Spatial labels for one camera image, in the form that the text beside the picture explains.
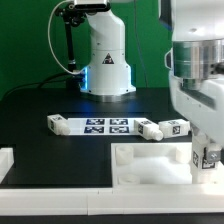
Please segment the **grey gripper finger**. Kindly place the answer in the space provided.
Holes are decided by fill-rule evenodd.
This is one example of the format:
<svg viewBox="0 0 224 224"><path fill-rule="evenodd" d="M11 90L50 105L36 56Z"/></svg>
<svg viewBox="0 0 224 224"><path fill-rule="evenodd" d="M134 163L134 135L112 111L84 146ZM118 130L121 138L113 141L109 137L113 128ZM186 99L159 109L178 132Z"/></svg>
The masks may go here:
<svg viewBox="0 0 224 224"><path fill-rule="evenodd" d="M210 150L209 148L205 149L204 158L207 163L216 163L221 160L221 151Z"/></svg>

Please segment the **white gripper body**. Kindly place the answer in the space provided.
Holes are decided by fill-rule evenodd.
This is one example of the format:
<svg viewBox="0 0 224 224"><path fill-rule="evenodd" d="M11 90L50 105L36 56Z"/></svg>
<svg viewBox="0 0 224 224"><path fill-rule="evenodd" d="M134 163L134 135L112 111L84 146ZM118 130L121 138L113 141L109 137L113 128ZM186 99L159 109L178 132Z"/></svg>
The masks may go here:
<svg viewBox="0 0 224 224"><path fill-rule="evenodd" d="M224 75L201 83L198 91L182 88L182 79L169 72L174 109L210 139L224 146Z"/></svg>

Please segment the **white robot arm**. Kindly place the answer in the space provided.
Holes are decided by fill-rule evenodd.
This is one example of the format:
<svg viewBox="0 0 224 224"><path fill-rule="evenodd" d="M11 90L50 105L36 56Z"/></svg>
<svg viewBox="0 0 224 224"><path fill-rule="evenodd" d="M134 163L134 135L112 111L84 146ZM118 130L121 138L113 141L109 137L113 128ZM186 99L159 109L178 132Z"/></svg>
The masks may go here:
<svg viewBox="0 0 224 224"><path fill-rule="evenodd" d="M81 91L102 100L133 93L125 61L122 20L111 11L118 0L74 0L91 27L91 61ZM159 19L172 31L169 85L174 109L192 125L207 162L224 147L224 0L158 0Z"/></svg>

